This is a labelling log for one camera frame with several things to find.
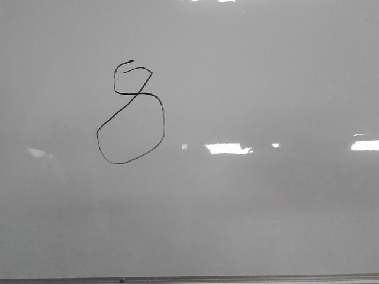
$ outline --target metal ledge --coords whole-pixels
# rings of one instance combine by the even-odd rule
[[[1,284],[76,284],[76,283],[332,283],[379,284],[379,273],[344,275],[281,275],[281,276],[195,276],[195,277],[104,277],[104,278],[34,278],[0,279]]]

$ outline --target black ink line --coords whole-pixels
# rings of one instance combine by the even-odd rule
[[[151,151],[153,151],[155,148],[157,148],[163,141],[163,139],[165,138],[165,135],[166,135],[166,117],[165,117],[165,108],[163,107],[163,102],[160,100],[160,98],[156,95],[154,95],[153,93],[145,93],[145,92],[142,92],[143,88],[146,86],[146,84],[148,83],[148,81],[150,80],[150,78],[153,76],[153,72],[150,71],[149,69],[145,68],[145,67],[136,67],[136,68],[133,68],[133,69],[130,69],[128,71],[125,71],[125,72],[122,72],[122,74],[125,74],[125,73],[128,73],[128,72],[131,72],[131,71],[134,71],[136,69],[144,69],[146,71],[148,71],[150,73],[149,77],[147,78],[147,80],[145,81],[145,83],[142,85],[142,87],[140,88],[140,90],[136,93],[122,93],[122,92],[119,92],[118,90],[116,90],[116,86],[115,86],[115,77],[116,77],[116,73],[117,73],[117,70],[126,65],[126,64],[129,64],[129,63],[132,63],[134,62],[134,60],[129,60],[127,62],[124,62],[120,65],[118,65],[114,71],[114,74],[113,74],[113,89],[114,89],[114,92],[116,92],[117,94],[119,95],[127,95],[127,96],[134,96],[132,97],[132,99],[130,101],[128,101],[128,103],[123,106],[122,108],[120,108],[118,111],[116,111],[111,117],[109,117],[109,119],[106,120],[106,122],[104,122],[103,124],[101,124],[101,126],[99,127],[99,129],[97,129],[96,131],[96,139],[97,139],[97,145],[99,146],[99,150],[100,150],[100,153],[102,154],[103,158],[105,160],[107,160],[108,162],[112,163],[112,164],[126,164],[126,163],[129,163],[131,161],[134,161],[134,160],[137,160],[147,154],[149,154]],[[109,160],[105,155],[104,153],[102,152],[102,149],[101,149],[101,146],[100,146],[100,141],[99,141],[99,131],[107,124],[109,123],[117,114],[119,114],[121,111],[123,111],[124,109],[126,109],[139,95],[149,95],[149,96],[152,96],[154,97],[155,99],[157,99],[159,101],[159,104],[160,104],[160,107],[162,108],[162,116],[163,116],[163,134],[162,134],[162,138],[160,139],[160,141],[157,143],[157,145],[155,145],[153,148],[151,148],[149,151],[135,157],[135,158],[132,158],[128,161],[124,161],[124,162],[112,162],[111,160]]]

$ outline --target whiteboard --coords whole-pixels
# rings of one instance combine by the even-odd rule
[[[0,277],[377,272],[379,2],[0,13]]]

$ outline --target black marker drawing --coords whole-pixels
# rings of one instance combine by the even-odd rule
[[[106,122],[104,122],[103,124],[101,124],[101,126],[99,127],[99,129],[97,129],[96,131],[96,139],[97,139],[97,144],[99,146],[99,150],[102,154],[102,156],[104,157],[105,160],[107,160],[108,162],[112,163],[112,164],[126,164],[126,163],[129,163],[131,161],[134,161],[138,158],[141,158],[147,154],[149,154],[151,151],[153,151],[155,148],[157,148],[163,141],[163,139],[165,138],[165,134],[166,134],[166,122],[165,122],[165,109],[163,107],[163,102],[158,98],[158,96],[154,95],[153,93],[146,93],[146,92],[142,92],[143,88],[146,86],[146,84],[148,83],[148,81],[150,80],[150,78],[152,77],[153,75],[153,72],[150,71],[149,69],[145,68],[145,67],[136,67],[136,68],[132,68],[128,71],[125,71],[125,72],[122,72],[121,74],[125,74],[125,73],[128,73],[128,72],[132,72],[134,70],[137,70],[137,69],[144,69],[146,71],[148,71],[150,73],[149,77],[146,79],[146,81],[144,82],[144,84],[142,85],[142,87],[139,89],[138,92],[136,93],[122,93],[122,92],[119,92],[118,90],[116,90],[116,85],[115,85],[115,77],[116,77],[116,73],[117,73],[117,70],[126,65],[126,64],[129,64],[129,63],[132,63],[134,62],[134,60],[129,60],[127,62],[124,62],[120,65],[118,65],[114,71],[114,74],[113,74],[113,89],[114,89],[114,92],[116,92],[117,94],[119,95],[127,95],[127,96],[134,96],[132,97],[132,99],[130,101],[128,101],[127,104],[125,104],[125,106],[123,106],[122,108],[120,108],[117,112],[115,112],[109,119],[106,120]],[[147,152],[143,153],[143,154],[140,154],[138,155],[137,157],[134,157],[132,159],[129,159],[129,160],[126,160],[124,162],[112,162],[110,159],[108,159],[105,154],[103,153],[102,149],[101,149],[101,145],[100,145],[100,141],[99,141],[99,131],[107,124],[109,123],[116,115],[118,115],[121,111],[124,111],[127,109],[127,107],[139,96],[139,95],[148,95],[148,96],[152,96],[154,97],[155,99],[158,100],[159,104],[160,104],[160,107],[162,108],[162,118],[163,118],[163,133],[162,133],[162,138],[159,140],[159,142],[153,146],[150,150],[148,150]]]

